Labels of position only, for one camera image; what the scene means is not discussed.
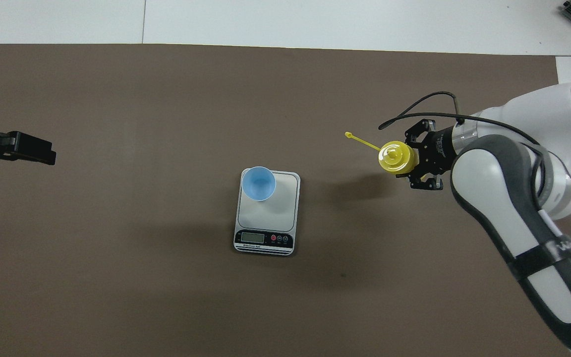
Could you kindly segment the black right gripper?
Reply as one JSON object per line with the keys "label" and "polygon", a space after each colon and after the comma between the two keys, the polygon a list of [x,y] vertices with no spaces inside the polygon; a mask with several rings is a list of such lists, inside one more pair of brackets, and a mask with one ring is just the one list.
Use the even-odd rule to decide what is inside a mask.
{"label": "black right gripper", "polygon": [[443,190],[442,177],[451,169],[457,152],[453,146],[453,127],[437,130],[433,119],[422,119],[404,132],[404,142],[418,149],[418,164],[415,167],[420,176],[410,175],[411,189]]}

